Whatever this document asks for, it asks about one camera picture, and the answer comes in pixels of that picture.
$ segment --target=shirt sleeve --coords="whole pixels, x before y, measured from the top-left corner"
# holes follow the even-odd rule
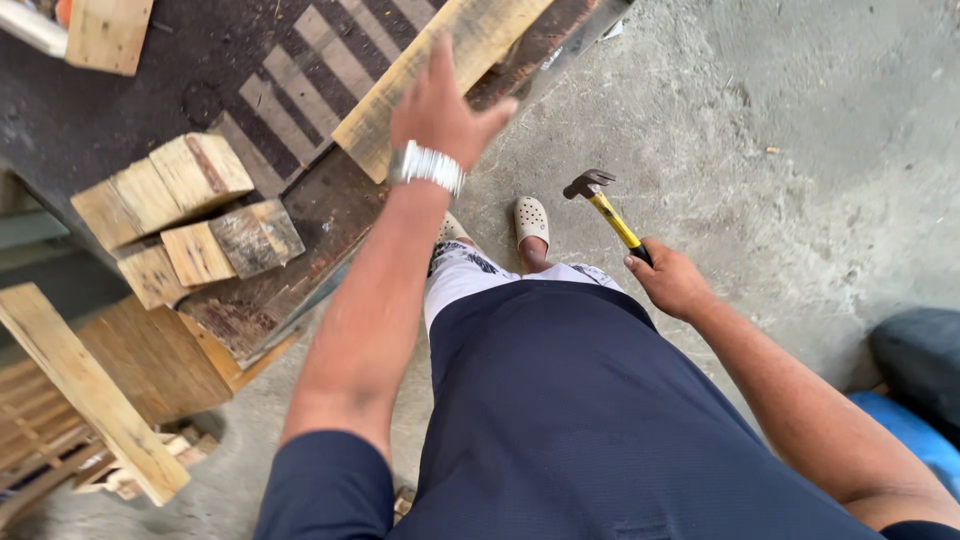
[[[880,534],[887,540],[960,540],[960,530],[928,521],[895,523]]]
[[[253,538],[383,538],[394,524],[393,486],[383,456],[356,435],[301,435],[274,458]]]

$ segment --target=hammer handle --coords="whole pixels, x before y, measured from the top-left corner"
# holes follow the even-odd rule
[[[630,230],[630,227],[627,227],[627,224],[620,218],[620,215],[616,213],[616,210],[613,209],[607,197],[604,197],[602,192],[597,191],[589,200],[593,203],[597,211],[600,212],[600,215],[607,220],[607,223],[610,223],[610,226],[613,227],[613,230],[620,236],[623,243],[630,248],[630,253],[635,257],[642,258],[643,261],[652,268],[654,263],[650,259],[650,254],[647,253],[647,249],[643,247],[640,239]]]

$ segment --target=wristwatch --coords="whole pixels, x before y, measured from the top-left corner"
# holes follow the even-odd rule
[[[387,169],[387,180],[391,185],[409,184],[414,179],[426,180],[446,189],[454,198],[460,195],[466,175],[454,158],[417,146],[415,140],[394,150]]]

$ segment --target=dark workbench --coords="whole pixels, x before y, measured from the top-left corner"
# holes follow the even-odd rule
[[[434,9],[444,2],[419,1]],[[362,2],[397,49],[413,40],[418,30],[393,0]],[[251,174],[265,187],[248,199],[282,192],[307,252],[253,279],[216,283],[178,306],[237,358],[255,352],[348,257],[386,197],[385,187],[371,182],[343,151],[330,149],[328,136],[292,104],[298,96],[291,86],[264,67],[280,46],[337,116],[345,117],[357,103],[295,28],[311,2],[278,5],[277,10],[262,0],[156,0],[152,20],[172,33],[150,29],[134,78],[71,67],[0,32],[0,160],[8,160],[37,199],[91,247],[97,244],[70,196],[146,157],[158,144],[205,131],[225,111],[262,154],[268,166]],[[512,60],[485,76],[468,99],[478,109],[511,93],[525,102],[536,99],[628,7],[627,0],[556,0],[524,35]],[[372,80],[390,66],[340,3],[317,2],[313,9]],[[279,88],[278,106],[302,131],[297,137],[311,144],[307,160],[258,114],[259,99],[254,103],[241,95],[253,79]]]

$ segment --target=hammer head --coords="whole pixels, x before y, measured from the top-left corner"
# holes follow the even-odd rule
[[[611,182],[616,182],[614,175],[600,169],[590,169],[564,188],[564,197],[572,200],[577,195],[583,195],[585,199],[589,199],[600,190],[600,185],[610,185]]]

